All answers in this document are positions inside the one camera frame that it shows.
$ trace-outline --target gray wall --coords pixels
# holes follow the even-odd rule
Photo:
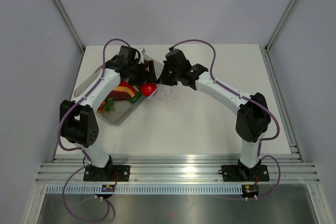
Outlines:
[[[336,0],[300,0],[271,49],[307,161],[336,220]]]
[[[61,0],[86,45],[121,37],[132,44],[265,44],[289,0]]]
[[[0,0],[1,223],[20,223],[80,53],[51,0]]]

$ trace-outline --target white table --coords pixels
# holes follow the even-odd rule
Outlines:
[[[162,62],[171,45],[133,45],[144,47],[146,54]],[[269,110],[280,122],[281,133],[274,141],[264,142],[262,153],[290,154],[290,149],[279,111],[268,79],[262,55],[257,44],[214,45],[217,59],[214,75],[228,84],[255,94],[262,93]],[[206,45],[178,46],[191,64],[210,67],[212,51]],[[102,63],[103,46],[88,46],[79,70],[75,88],[81,85]],[[120,46],[109,46],[110,59]],[[232,112],[206,94],[179,84],[175,87],[160,86],[157,96],[145,100],[119,126],[104,123],[97,118],[98,141],[109,154],[136,156],[151,155],[215,155],[239,154],[241,138],[235,131],[236,117]],[[272,136],[276,127],[272,121],[266,136]],[[65,147],[73,147],[62,139]],[[57,149],[56,157],[66,152]]]

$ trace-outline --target metal frame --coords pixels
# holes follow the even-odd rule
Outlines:
[[[61,1],[53,0],[53,2],[57,6],[58,11],[81,52],[84,53],[85,47],[66,14]],[[319,223],[332,223],[330,211],[324,204],[325,199],[320,188],[320,181],[315,166],[314,164],[304,162],[302,151],[295,138],[295,131],[292,127],[290,116],[286,109],[278,78],[269,53],[270,48],[274,44],[297,2],[298,0],[290,0],[267,46],[260,48],[272,89],[276,97],[277,106],[280,110],[281,119],[284,122],[285,133],[291,150],[291,154],[276,155],[276,158],[279,160],[281,167],[281,183],[307,184]],[[208,188],[209,186],[215,188],[221,185],[230,187],[232,184],[224,183],[222,176],[218,174],[218,170],[223,164],[236,163],[237,159],[238,155],[174,155],[166,157],[114,155],[113,157],[113,161],[116,164],[128,164],[132,166],[130,181],[122,183],[121,187],[123,188],[134,188],[137,186],[140,186],[141,188],[153,188],[153,185],[171,185],[174,188],[180,189],[186,185],[204,188]],[[264,160],[264,163],[269,167],[271,179],[270,182],[266,184],[273,184],[278,178],[277,166],[271,159]],[[48,185],[64,183],[70,174],[80,166],[82,166],[82,155],[80,154],[71,156],[67,154],[57,155],[57,158],[53,159],[51,163],[41,164],[36,179],[34,198],[25,223],[36,223],[44,195],[47,190],[50,191],[51,188],[48,188]],[[70,190],[77,190],[76,188],[83,190],[84,187],[95,190],[97,186],[103,184],[90,182],[85,182],[85,184],[83,184],[82,178],[83,171],[74,176],[71,184],[69,184],[69,187],[72,188]]]

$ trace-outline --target red tomato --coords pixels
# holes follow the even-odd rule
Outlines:
[[[140,90],[145,97],[149,97],[157,88],[156,84],[146,83],[141,85]]]

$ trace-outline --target gray tray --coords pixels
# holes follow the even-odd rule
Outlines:
[[[145,60],[153,60],[152,58],[148,57],[143,53]],[[155,75],[158,78],[162,72],[163,65],[158,63],[157,61],[154,61],[154,67],[155,67]],[[94,73],[86,80],[84,81],[75,91],[74,91],[74,97],[77,97],[81,95],[92,83],[93,81],[98,77],[100,74],[100,70],[102,68],[102,65],[98,67]],[[130,101],[115,101],[114,102],[114,110],[109,112],[97,112],[97,116],[102,119],[104,122],[111,124],[111,125],[119,125],[121,124],[131,113],[133,110],[135,110],[141,102],[143,102],[146,99],[146,97],[142,96],[140,97],[135,103],[130,103]]]

